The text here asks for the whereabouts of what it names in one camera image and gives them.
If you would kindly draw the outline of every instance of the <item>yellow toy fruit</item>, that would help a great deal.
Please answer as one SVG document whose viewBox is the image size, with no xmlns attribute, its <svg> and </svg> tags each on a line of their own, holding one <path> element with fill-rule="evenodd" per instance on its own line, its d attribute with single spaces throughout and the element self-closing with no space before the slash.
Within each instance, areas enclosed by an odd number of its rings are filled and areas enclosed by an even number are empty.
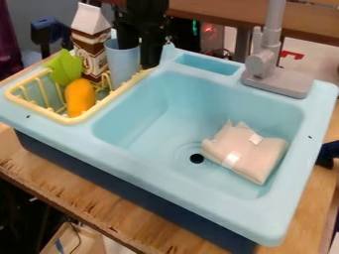
<svg viewBox="0 0 339 254">
<path fill-rule="evenodd" d="M 70 83 L 64 92 L 69 117 L 79 116 L 95 103 L 95 91 L 90 82 L 79 78 Z"/>
</svg>

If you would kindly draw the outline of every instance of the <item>light blue cup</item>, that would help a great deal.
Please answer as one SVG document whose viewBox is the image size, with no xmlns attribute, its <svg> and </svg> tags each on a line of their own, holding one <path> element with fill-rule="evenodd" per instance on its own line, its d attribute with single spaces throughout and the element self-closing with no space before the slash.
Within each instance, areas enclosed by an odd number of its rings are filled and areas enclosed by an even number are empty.
<svg viewBox="0 0 339 254">
<path fill-rule="evenodd" d="M 106 41 L 105 48 L 112 86 L 116 89 L 138 71 L 140 48 L 119 50 L 117 39 Z"/>
</svg>

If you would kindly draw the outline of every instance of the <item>folded cloth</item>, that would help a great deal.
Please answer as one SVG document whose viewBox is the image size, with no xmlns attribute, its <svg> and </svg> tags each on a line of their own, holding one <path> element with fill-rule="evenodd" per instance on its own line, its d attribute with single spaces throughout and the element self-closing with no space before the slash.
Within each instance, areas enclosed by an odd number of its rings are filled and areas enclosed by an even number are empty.
<svg viewBox="0 0 339 254">
<path fill-rule="evenodd" d="M 287 141 L 264 138 L 245 123 L 232 126 L 230 120 L 212 140 L 201 143 L 201 154 L 234 173 L 263 185 L 273 168 L 282 159 Z"/>
</svg>

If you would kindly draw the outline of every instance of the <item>light blue sink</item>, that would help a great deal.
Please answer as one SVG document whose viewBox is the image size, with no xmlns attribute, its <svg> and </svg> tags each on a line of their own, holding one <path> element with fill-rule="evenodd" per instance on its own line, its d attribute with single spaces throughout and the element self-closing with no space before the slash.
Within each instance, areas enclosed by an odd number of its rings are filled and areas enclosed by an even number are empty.
<svg viewBox="0 0 339 254">
<path fill-rule="evenodd" d="M 312 170 L 338 89 L 316 80 L 306 99 L 293 99 L 243 85 L 243 70 L 239 63 L 175 50 L 81 124 L 60 125 L 3 96 L 0 119 L 251 240 L 275 246 L 283 240 Z M 189 160 L 226 119 L 244 121 L 262 136 L 288 140 L 284 159 L 263 186 L 208 160 Z"/>
</svg>

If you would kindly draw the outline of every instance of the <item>background wall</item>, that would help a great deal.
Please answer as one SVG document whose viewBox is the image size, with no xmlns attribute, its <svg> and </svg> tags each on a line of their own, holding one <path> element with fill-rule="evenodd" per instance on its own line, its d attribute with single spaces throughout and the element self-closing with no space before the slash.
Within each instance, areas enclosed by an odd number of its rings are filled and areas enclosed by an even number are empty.
<svg viewBox="0 0 339 254">
<path fill-rule="evenodd" d="M 79 0 L 7 0 L 19 47 L 22 51 L 39 52 L 40 47 L 31 41 L 31 21 L 53 17 L 70 26 Z M 108 22 L 113 21 L 111 6 L 104 4 L 102 12 Z M 52 52 L 60 49 L 60 41 L 52 45 Z"/>
</svg>

